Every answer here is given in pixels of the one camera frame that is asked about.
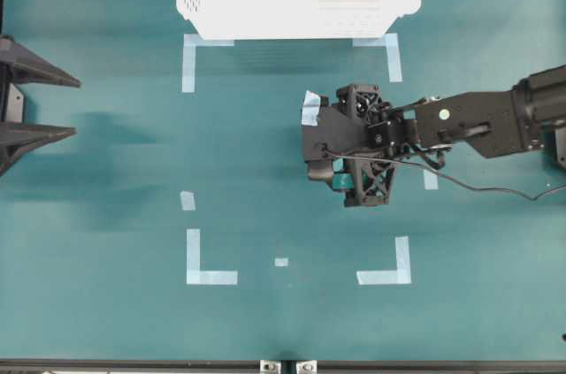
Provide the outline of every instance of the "small green object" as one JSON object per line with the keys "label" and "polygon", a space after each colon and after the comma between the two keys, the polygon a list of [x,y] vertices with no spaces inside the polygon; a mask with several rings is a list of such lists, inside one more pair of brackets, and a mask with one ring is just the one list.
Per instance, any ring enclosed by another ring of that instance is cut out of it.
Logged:
{"label": "small green object", "polygon": [[334,190],[349,190],[354,188],[354,181],[349,173],[337,173],[333,176]]}

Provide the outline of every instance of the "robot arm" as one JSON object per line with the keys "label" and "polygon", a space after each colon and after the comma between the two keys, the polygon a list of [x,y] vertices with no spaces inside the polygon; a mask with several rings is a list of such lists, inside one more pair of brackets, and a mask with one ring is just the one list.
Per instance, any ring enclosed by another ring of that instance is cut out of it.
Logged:
{"label": "robot arm", "polygon": [[[319,97],[315,125],[302,126],[302,153],[309,179],[344,192],[347,207],[387,204],[396,167],[415,165],[404,162],[414,156],[436,173],[459,141],[483,157],[506,156],[543,149],[543,132],[566,126],[566,66],[536,73],[510,91],[422,99],[397,108],[377,86],[352,84],[336,96],[332,105]],[[343,159],[338,173],[349,175],[349,187],[333,184],[337,159]]]}

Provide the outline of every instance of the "metal bracket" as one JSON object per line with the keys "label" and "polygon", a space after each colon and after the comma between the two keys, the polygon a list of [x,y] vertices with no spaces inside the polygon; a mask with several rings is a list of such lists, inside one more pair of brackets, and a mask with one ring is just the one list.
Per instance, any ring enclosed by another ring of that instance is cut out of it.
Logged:
{"label": "metal bracket", "polygon": [[312,374],[317,372],[317,361],[302,361],[296,365],[297,374]]}
{"label": "metal bracket", "polygon": [[556,160],[558,164],[566,169],[566,128],[557,129],[556,136]]}
{"label": "metal bracket", "polygon": [[281,374],[281,361],[261,360],[259,362],[259,372],[262,374]]}
{"label": "metal bracket", "polygon": [[21,123],[24,121],[24,102],[26,97],[18,87],[10,84],[10,90],[8,92],[8,103],[6,104],[6,114],[4,115],[5,122],[17,122]]}

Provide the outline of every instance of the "tape marker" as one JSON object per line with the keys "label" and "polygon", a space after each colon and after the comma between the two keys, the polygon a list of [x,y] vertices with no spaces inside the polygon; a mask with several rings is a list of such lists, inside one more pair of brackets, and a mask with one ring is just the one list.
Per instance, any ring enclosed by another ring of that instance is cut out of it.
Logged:
{"label": "tape marker", "polygon": [[195,193],[191,191],[181,191],[180,206],[183,210],[196,210]]}
{"label": "tape marker", "polygon": [[385,34],[381,38],[354,38],[354,47],[385,47],[387,53],[387,68],[390,82],[402,82],[401,53],[399,52],[399,37],[397,34]]}
{"label": "tape marker", "polygon": [[432,172],[423,171],[424,178],[424,189],[425,190],[438,190],[439,189],[439,177],[434,175]]}
{"label": "tape marker", "polygon": [[198,34],[185,34],[183,45],[183,93],[195,92],[196,47],[233,47],[233,41],[205,41]]}
{"label": "tape marker", "polygon": [[317,126],[318,112],[320,111],[320,95],[311,93],[309,90],[304,95],[302,102],[301,125]]}
{"label": "tape marker", "polygon": [[289,266],[289,259],[287,257],[276,257],[273,264],[278,268],[286,268]]}
{"label": "tape marker", "polygon": [[238,271],[201,271],[201,230],[187,230],[187,284],[235,286]]}
{"label": "tape marker", "polygon": [[382,286],[392,284],[411,284],[409,237],[395,237],[395,271],[358,271],[357,282],[360,286]]}

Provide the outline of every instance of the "metal frame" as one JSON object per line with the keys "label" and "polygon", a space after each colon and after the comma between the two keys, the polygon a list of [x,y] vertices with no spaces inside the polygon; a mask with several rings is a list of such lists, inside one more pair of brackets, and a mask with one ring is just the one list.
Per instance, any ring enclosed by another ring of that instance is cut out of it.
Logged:
{"label": "metal frame", "polygon": [[[121,361],[80,359],[0,359],[0,374],[8,372],[44,372],[61,370],[136,371],[188,373],[259,373],[265,361]],[[439,372],[497,373],[497,372],[566,372],[566,361],[283,361],[281,372],[296,372],[296,367],[308,363],[315,367],[311,373],[388,373]]]}

